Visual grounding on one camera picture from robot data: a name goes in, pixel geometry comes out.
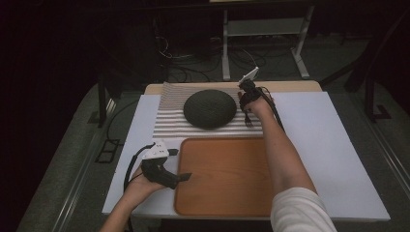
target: gray carpet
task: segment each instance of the gray carpet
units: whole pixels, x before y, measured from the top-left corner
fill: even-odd
[[[366,47],[366,41],[351,41],[344,45],[340,45],[340,41],[341,38],[337,36],[307,39],[302,56],[311,79],[319,81],[334,73],[355,60]],[[240,46],[241,43],[243,42],[237,42],[235,45]],[[291,42],[288,39],[281,38],[273,41],[254,41],[253,46],[244,48],[252,51],[251,54],[259,55],[272,49],[264,59],[256,59],[258,64],[265,62],[264,66],[261,65],[260,80],[298,80],[300,77],[288,52],[290,46]],[[247,59],[249,63],[247,54],[238,49],[236,51],[237,64],[231,61],[230,66],[232,81],[241,78],[248,72],[247,69],[251,70],[251,65],[241,63],[239,59]],[[188,76],[181,69],[173,69],[170,71],[169,81],[177,82],[186,79],[192,82],[203,82],[207,78],[221,80],[218,59],[219,56],[214,56],[213,60],[191,65],[180,61],[178,63],[180,66],[199,71],[217,68],[205,72],[205,75],[200,72],[189,72]],[[337,221],[337,230],[406,231],[406,228],[410,228],[410,221],[407,219],[410,215],[409,198],[386,162],[384,150],[377,142],[373,131],[374,127],[382,131],[403,165],[410,168],[409,116],[392,100],[383,87],[377,86],[376,102],[383,104],[393,118],[379,120],[377,125],[370,124],[362,113],[363,92],[348,94],[342,88],[347,77],[348,74],[344,75],[327,85],[324,90],[329,92],[340,119],[392,220],[387,222]],[[109,127],[110,138],[120,139],[120,143],[124,143],[136,108],[134,101],[138,100],[140,94],[124,93],[121,99],[115,101],[115,110],[109,112],[107,123],[98,129],[96,124],[88,122],[93,112],[98,110],[97,88],[90,90],[78,107],[18,231],[52,231],[53,228],[54,231],[96,231],[101,227],[106,218],[101,213],[103,202],[121,154],[121,146],[112,163],[95,163],[94,159],[102,149],[110,120],[114,119]],[[135,231],[149,231],[149,228],[158,228],[161,225],[159,219],[152,218],[133,218],[132,223]]]

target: wooden cutting board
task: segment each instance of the wooden cutting board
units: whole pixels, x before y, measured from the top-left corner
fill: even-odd
[[[180,149],[174,207],[181,216],[268,217],[273,190],[263,138],[189,138]]]

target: human arm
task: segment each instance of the human arm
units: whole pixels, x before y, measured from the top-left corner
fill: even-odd
[[[141,167],[138,167],[132,175],[133,179],[127,186],[123,196],[115,205],[108,219],[101,228],[101,232],[124,231],[127,221],[133,211],[154,191],[164,189],[163,185],[150,182],[143,174]]]
[[[316,193],[295,146],[278,124],[266,101],[260,97],[247,104],[245,109],[250,110],[262,124],[274,196],[294,187],[310,189]]]

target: wire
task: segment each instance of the wire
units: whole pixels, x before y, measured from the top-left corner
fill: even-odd
[[[216,56],[220,55],[220,51],[217,52],[211,52],[209,56]],[[178,64],[178,65],[196,65],[200,63],[204,63],[209,60],[209,56],[206,56],[206,58],[202,57],[197,57],[194,54],[189,54],[189,55],[182,55],[178,57],[173,57],[172,62],[173,64]]]
[[[130,183],[131,181],[135,180],[137,177],[139,177],[139,176],[142,175],[142,174],[143,174],[143,173],[141,172],[141,173],[139,173],[138,175],[132,177],[132,178],[129,180],[129,183]]]
[[[155,143],[153,143],[152,145],[147,145],[147,146],[139,149],[139,151],[135,155],[132,156],[130,164],[127,168],[126,176],[124,177],[123,192],[126,191],[127,186],[130,183],[129,179],[130,179],[130,176],[131,176],[131,171],[132,171],[133,166],[135,165],[135,162],[136,162],[136,159],[138,158],[138,155],[141,154],[141,152],[144,151],[145,149],[151,149],[154,145],[155,145]],[[128,226],[129,226],[130,231],[133,232],[131,217],[128,218]]]
[[[235,51],[235,49],[237,49],[236,47],[231,47],[231,48],[232,49],[230,49],[230,51],[228,53],[229,57],[236,59],[238,62],[241,62],[242,64],[254,67],[253,62],[251,62],[249,59],[245,59],[245,58],[241,57],[241,55],[238,54],[237,51]]]
[[[274,51],[275,44],[273,44],[273,45],[271,46],[271,48],[269,48],[269,49],[262,55],[263,57],[268,58],[268,57],[280,57],[280,56],[287,55],[287,54],[289,54],[289,49],[290,49],[291,47],[295,46],[295,44],[296,44],[296,42],[295,42],[294,40],[292,40],[293,37],[288,38],[288,37],[285,37],[285,36],[276,36],[276,38],[283,38],[283,39],[286,40],[286,42],[287,42],[288,44],[286,45],[286,48],[284,49],[285,51],[282,52],[282,53],[280,53],[280,54],[268,55],[269,53],[271,53],[272,51]]]
[[[242,65],[240,65],[239,64],[239,62],[241,62],[240,60],[238,60],[238,59],[236,59],[236,58],[234,58],[234,57],[232,57],[232,56],[229,56],[230,57],[230,59],[229,59],[229,61],[231,61],[236,67],[238,67],[239,69],[241,69],[241,70],[245,70],[245,71],[249,71],[251,68],[249,68],[249,67],[243,67]]]
[[[168,50],[168,47],[169,47],[169,43],[168,43],[168,40],[166,39],[166,38],[164,38],[164,37],[157,37],[157,39],[161,39],[161,40],[163,40],[163,41],[165,41],[165,48],[163,49],[163,51],[158,51],[162,56],[164,56],[164,57],[166,57],[166,58],[168,58],[168,59],[171,59],[172,58],[172,54],[171,53],[169,53],[169,52],[166,52],[167,50]]]
[[[117,144],[114,144],[114,143],[112,142],[111,138],[109,137],[109,130],[110,130],[110,128],[111,128],[112,122],[114,121],[114,119],[115,119],[121,112],[123,112],[126,108],[130,107],[131,105],[135,104],[136,102],[138,102],[138,100],[133,101],[133,102],[127,104],[126,106],[124,106],[124,107],[123,107],[122,109],[120,109],[117,113],[115,113],[115,115],[114,115],[114,116],[112,117],[112,119],[109,121],[108,128],[106,129],[106,139],[107,139],[107,141],[108,141],[109,143],[111,143],[111,144],[113,144],[113,145],[117,145]]]
[[[196,70],[185,68],[185,67],[182,67],[182,66],[173,66],[171,68],[180,69],[180,70],[183,70],[183,71],[191,71],[193,73],[202,74],[207,79],[208,82],[211,82],[211,78],[207,74],[205,74],[206,72],[196,71]]]
[[[243,49],[243,48],[240,48],[240,49],[243,50],[243,51],[250,57],[250,59],[253,61],[253,64],[255,65],[255,67],[258,67],[257,64],[256,64],[256,62],[255,62],[255,60],[253,59],[253,56],[251,56],[251,55],[249,54],[249,52],[247,52],[245,49]]]
[[[263,91],[261,91],[260,89],[256,88],[256,91],[259,92],[259,94],[262,96],[262,98],[268,103],[269,106],[271,106],[271,109],[272,109],[272,111],[274,112],[274,115],[275,115],[275,118],[276,118],[277,121],[278,121],[278,124],[279,124],[280,127],[283,129],[283,131],[285,132],[284,127],[283,127],[283,123],[282,123],[282,121],[281,121],[281,119],[280,119],[280,117],[279,117],[279,114],[278,114],[278,110],[277,110],[277,108],[276,108],[276,106],[275,106],[275,103],[272,101],[271,93],[269,92],[269,90],[268,90],[267,88],[265,88],[265,87],[261,87],[261,88],[262,88],[263,90],[265,90],[265,91],[268,92],[270,99],[269,99],[268,96],[266,96],[266,94],[263,93]]]
[[[178,79],[178,77],[175,76],[173,73],[170,73],[169,76],[173,77],[178,83],[186,83],[188,77],[191,79],[190,73],[187,73],[185,70],[180,70],[180,71],[182,71],[182,74],[185,75],[185,78],[184,78],[183,81],[180,81],[180,80]]]

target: dark disc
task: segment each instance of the dark disc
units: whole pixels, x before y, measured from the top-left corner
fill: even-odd
[[[202,129],[215,129],[229,123],[236,114],[236,102],[223,91],[203,90],[184,104],[188,122]]]

